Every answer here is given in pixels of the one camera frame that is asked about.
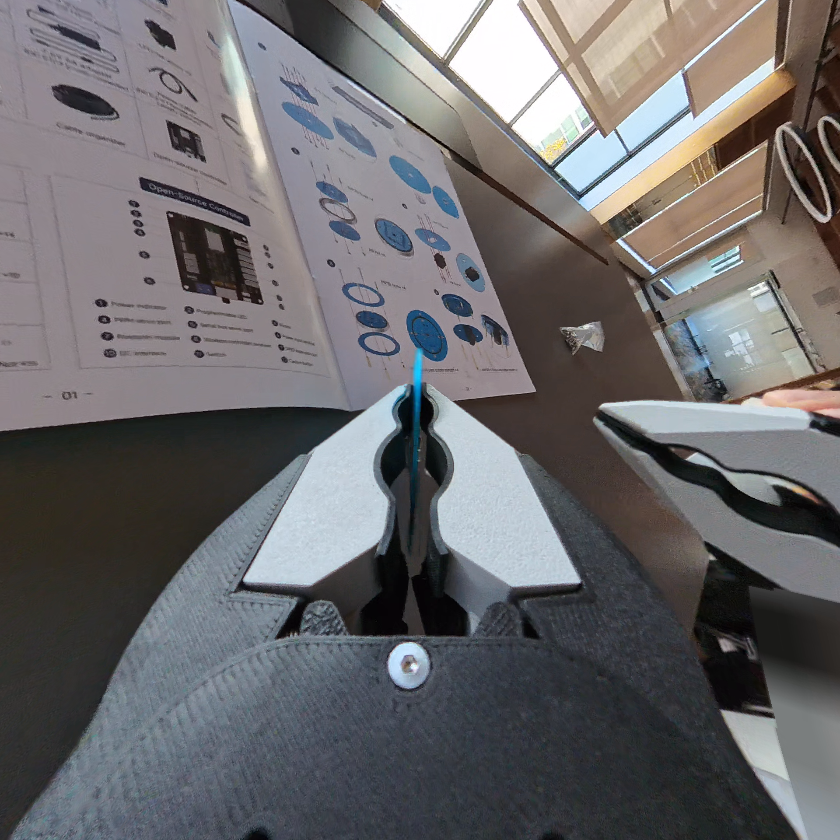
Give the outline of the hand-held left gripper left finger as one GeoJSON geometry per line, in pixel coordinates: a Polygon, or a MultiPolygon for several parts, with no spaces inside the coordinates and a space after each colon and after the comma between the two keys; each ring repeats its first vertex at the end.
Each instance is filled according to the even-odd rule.
{"type": "Polygon", "coordinates": [[[311,451],[244,574],[246,590],[330,602],[352,634],[414,630],[411,409],[411,387],[400,385],[311,451]]]}

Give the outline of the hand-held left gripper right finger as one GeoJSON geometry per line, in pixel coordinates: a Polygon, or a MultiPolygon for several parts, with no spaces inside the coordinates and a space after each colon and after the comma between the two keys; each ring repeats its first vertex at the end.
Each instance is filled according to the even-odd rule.
{"type": "Polygon", "coordinates": [[[578,592],[581,575],[517,450],[431,385],[421,416],[437,487],[428,503],[433,597],[456,604],[471,635],[495,604],[578,592]]]}

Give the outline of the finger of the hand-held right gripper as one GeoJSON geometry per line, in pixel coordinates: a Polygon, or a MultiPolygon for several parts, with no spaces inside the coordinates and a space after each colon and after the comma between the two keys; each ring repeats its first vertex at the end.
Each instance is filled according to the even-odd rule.
{"type": "Polygon", "coordinates": [[[792,480],[838,510],[836,418],[761,404],[638,401],[603,404],[594,425],[630,427],[682,457],[700,452],[725,469],[792,480]]]}
{"type": "Polygon", "coordinates": [[[701,536],[771,585],[838,603],[838,510],[775,491],[779,476],[687,457],[630,427],[601,427],[618,454],[701,536]]]}

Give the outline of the blue round metal plate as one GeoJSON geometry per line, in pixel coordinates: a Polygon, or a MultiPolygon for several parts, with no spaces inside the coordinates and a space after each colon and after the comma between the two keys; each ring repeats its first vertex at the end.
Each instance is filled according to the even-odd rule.
{"type": "Polygon", "coordinates": [[[423,402],[423,349],[417,348],[413,363],[413,379],[411,392],[411,411],[409,425],[409,509],[408,534],[406,538],[407,556],[413,558],[417,546],[417,505],[419,493],[419,461],[421,454],[421,412],[423,402]]]}

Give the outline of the dark grey desk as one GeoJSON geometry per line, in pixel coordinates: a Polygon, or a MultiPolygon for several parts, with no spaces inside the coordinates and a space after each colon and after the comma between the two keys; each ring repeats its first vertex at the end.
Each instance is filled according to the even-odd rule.
{"type": "MultiPolygon", "coordinates": [[[[603,403],[681,398],[600,224],[366,3],[248,4],[570,235],[445,161],[536,387],[463,406],[603,520],[690,628],[707,552],[592,423],[603,403]],[[593,321],[604,351],[572,355],[560,327],[593,321]]],[[[2,434],[2,838],[77,744],[172,576],[349,419],[271,407],[2,434]]]]}

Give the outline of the clear plastic bag of screws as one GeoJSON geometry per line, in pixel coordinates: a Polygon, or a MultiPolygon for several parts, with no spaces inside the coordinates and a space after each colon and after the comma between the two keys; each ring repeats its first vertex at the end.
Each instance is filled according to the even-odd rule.
{"type": "Polygon", "coordinates": [[[581,349],[597,353],[604,351],[605,331],[600,321],[593,321],[577,327],[560,327],[560,334],[572,355],[581,349]]]}

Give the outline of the open instruction booklet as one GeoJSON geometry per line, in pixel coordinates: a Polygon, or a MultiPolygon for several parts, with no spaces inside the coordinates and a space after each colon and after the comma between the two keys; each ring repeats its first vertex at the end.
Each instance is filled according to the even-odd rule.
{"type": "Polygon", "coordinates": [[[440,146],[279,27],[1,19],[3,431],[535,392],[440,146]]]}

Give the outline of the beige roller blinds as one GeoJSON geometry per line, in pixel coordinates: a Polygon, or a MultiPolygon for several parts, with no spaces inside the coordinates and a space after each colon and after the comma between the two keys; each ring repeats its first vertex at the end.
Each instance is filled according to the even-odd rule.
{"type": "Polygon", "coordinates": [[[676,75],[697,116],[768,61],[775,1],[525,1],[530,25],[602,133],[676,75]]]}

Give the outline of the window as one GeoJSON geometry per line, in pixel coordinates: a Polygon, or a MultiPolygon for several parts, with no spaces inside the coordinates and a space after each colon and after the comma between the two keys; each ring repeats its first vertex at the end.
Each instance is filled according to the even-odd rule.
{"type": "Polygon", "coordinates": [[[496,114],[574,197],[690,125],[680,74],[603,134],[513,1],[391,1],[381,14],[496,114]]]}

